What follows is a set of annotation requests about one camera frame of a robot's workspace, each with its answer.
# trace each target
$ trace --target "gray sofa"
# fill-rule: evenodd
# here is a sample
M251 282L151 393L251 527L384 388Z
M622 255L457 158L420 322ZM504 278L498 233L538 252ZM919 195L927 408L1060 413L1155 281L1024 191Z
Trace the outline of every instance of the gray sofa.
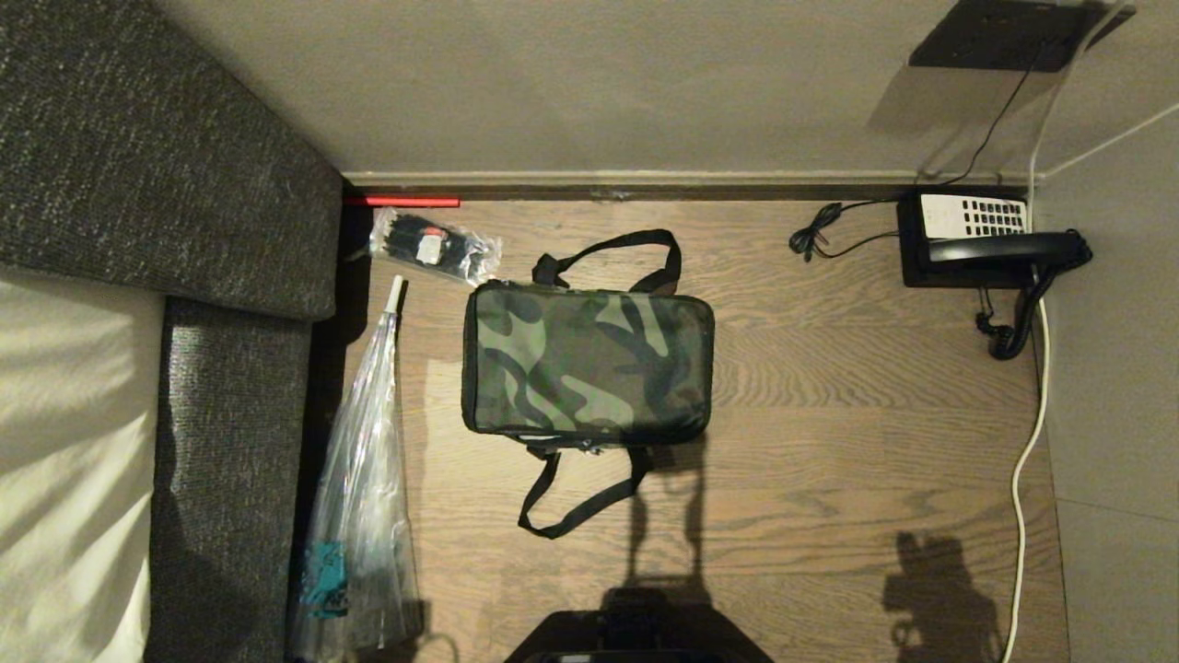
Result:
M0 265L169 296L147 661L282 661L341 178L145 0L0 0Z

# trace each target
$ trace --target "wall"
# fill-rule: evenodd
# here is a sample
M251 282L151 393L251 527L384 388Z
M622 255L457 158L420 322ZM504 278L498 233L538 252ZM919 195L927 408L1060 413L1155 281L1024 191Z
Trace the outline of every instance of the wall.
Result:
M1094 260L1049 294L1048 420L1073 661L1179 661L1179 113L1053 177Z
M1019 79L904 67L948 0L158 5L354 179L909 180L963 168ZM1138 5L1045 166L1177 97L1179 4ZM1030 77L980 173L1025 170L1055 79Z

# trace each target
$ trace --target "white cable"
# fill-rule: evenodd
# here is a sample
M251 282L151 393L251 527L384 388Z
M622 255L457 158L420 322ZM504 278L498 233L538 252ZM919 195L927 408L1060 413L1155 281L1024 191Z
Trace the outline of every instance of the white cable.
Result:
M1105 26L1118 15L1118 12L1125 7L1129 0L1118 0L1114 2L1113 7L1106 12L1101 20L1093 25L1081 42L1076 46L1076 51L1073 53L1073 59L1069 60L1068 66L1065 67L1065 73L1060 77L1060 83L1056 84L1056 90L1052 93L1052 99L1048 101L1048 110L1043 113L1043 119L1040 120L1040 131L1035 138L1035 146L1032 149L1032 156L1028 158L1028 210L1027 218L1033 218L1035 215L1035 159L1040 155L1040 144L1043 143L1043 136L1048 132L1048 120L1052 118L1053 111L1056 110L1056 101L1060 100L1060 93L1063 92L1065 86L1068 84L1068 79L1073 76L1073 70L1080 64L1081 59L1085 58L1085 52L1088 50L1089 44L1093 38L1101 32Z
M1020 543L1019 556L1015 560L1015 593L1012 597L1012 625L1007 631L1007 646L1003 649L1002 663L1012 659L1015 650L1015 632L1020 628L1020 599L1023 597L1023 558L1027 552L1028 532L1023 521L1023 506L1020 504L1020 474L1023 472L1023 464L1032 455L1032 449L1040 441L1040 433L1043 431L1045 413L1048 412L1048 370L1052 368L1052 337L1048 335L1048 311L1040 298L1040 327L1043 330L1043 375L1040 378L1040 409L1035 415L1035 427L1032 428L1032 438L1028 440L1023 453L1015 462L1015 472L1012 473L1012 501L1015 504L1015 523L1019 526Z

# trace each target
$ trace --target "wooden floor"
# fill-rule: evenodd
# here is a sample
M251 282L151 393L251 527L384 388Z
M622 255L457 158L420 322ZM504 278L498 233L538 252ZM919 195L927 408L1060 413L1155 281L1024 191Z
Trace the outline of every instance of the wooden floor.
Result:
M463 427L470 288L374 261L369 330L349 347L347 372L402 273L403 444L433 634L416 661L503 661L549 613L594 609L628 579L691 583L697 550L716 610L775 661L993 659L1012 605L1009 480L1034 421L1032 353L986 354L974 291L905 289L896 239L804 263L786 238L821 204L495 202L426 214L501 236L498 275L520 281L544 252L666 228L684 252L679 293L716 310L703 449L648 477L645 523L621 504L558 541L515 525L540 462ZM826 235L837 249L894 224L891 205L876 205ZM654 248L610 251L567 280L626 289L661 260ZM1010 298L995 306L1009 317ZM626 474L621 452L567 455L540 521ZM1067 661L1046 446L1022 485L1029 543L1014 659ZM632 530L645 532L633 556Z

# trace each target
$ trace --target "camouflage bag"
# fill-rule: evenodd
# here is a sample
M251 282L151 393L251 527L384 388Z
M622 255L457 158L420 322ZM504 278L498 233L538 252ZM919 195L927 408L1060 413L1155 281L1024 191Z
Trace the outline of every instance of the camouflage bag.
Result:
M571 290L560 274L604 249L661 244L665 267L628 293ZM634 494L651 468L647 447L696 439L711 415L712 309L674 296L679 245L644 230L580 254L540 258L534 285L490 281L467 302L462 415L476 433L511 436L545 461L519 524L555 539ZM668 294L656 294L656 290ZM552 485L559 449L624 447L631 478L590 498L558 524L535 527L528 511Z

